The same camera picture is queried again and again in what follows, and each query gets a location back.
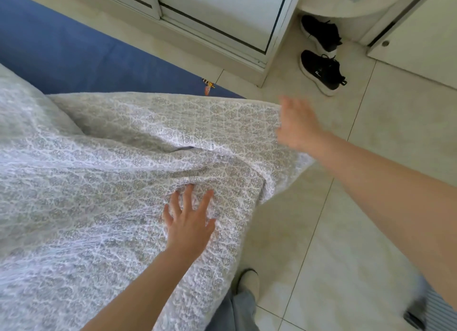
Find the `white patterned blanket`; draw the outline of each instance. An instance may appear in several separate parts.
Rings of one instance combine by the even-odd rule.
[[[154,329],[203,330],[254,207],[312,163],[277,125],[278,107],[254,101],[46,97],[0,65],[0,328],[81,328],[165,248],[163,205],[194,183],[195,202],[215,191],[216,230]]]

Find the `tile floor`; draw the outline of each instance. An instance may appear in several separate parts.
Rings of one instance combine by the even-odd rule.
[[[244,97],[306,97],[340,137],[457,184],[457,91],[375,62],[357,44],[339,49],[348,84],[328,98],[298,69],[313,45],[295,25],[259,89],[76,0],[35,1]],[[318,164],[257,209],[241,265],[260,274],[260,331],[413,330],[401,315],[418,272]]]

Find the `white shoe sole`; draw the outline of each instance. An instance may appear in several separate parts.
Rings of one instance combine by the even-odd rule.
[[[332,52],[327,52],[323,47],[322,45],[319,43],[319,41],[313,36],[311,35],[310,33],[308,33],[306,31],[306,29],[304,28],[303,24],[301,21],[299,21],[300,23],[300,30],[302,31],[303,34],[305,34],[306,38],[313,41],[314,44],[316,45],[316,49],[317,49],[317,53],[319,56],[325,54],[327,57],[329,58],[334,58],[336,57],[336,50],[332,51]]]
[[[338,92],[338,88],[336,88],[334,91],[332,91],[331,89],[327,88],[320,80],[318,80],[313,74],[309,73],[305,67],[303,66],[302,64],[302,57],[301,55],[298,56],[298,65],[300,66],[300,70],[302,71],[302,73],[307,77],[309,78],[310,80],[312,80],[317,88],[319,88],[319,90],[325,94],[326,96],[328,97],[332,97],[334,96],[337,92]]]

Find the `grey pants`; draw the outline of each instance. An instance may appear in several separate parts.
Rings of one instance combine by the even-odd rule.
[[[233,295],[229,290],[206,331],[259,331],[254,322],[256,305],[250,291]]]

